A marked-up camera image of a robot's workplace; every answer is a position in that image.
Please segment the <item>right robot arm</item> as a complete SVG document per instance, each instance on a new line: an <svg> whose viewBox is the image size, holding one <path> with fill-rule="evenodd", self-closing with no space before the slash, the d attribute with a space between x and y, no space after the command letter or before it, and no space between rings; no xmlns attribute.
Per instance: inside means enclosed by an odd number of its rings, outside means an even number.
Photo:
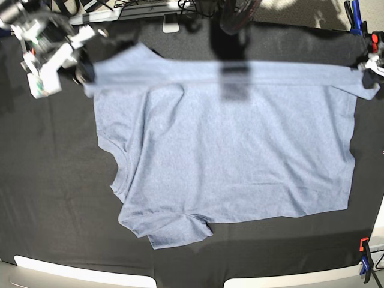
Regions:
<svg viewBox="0 0 384 288"><path fill-rule="evenodd" d="M91 25L74 27L63 3L57 5L55 12L46 1L1 1L1 28L11 30L20 41L21 65L30 86L41 91L60 87L61 70L69 70L79 83L93 82L95 72L85 44L108 36Z"/></svg>

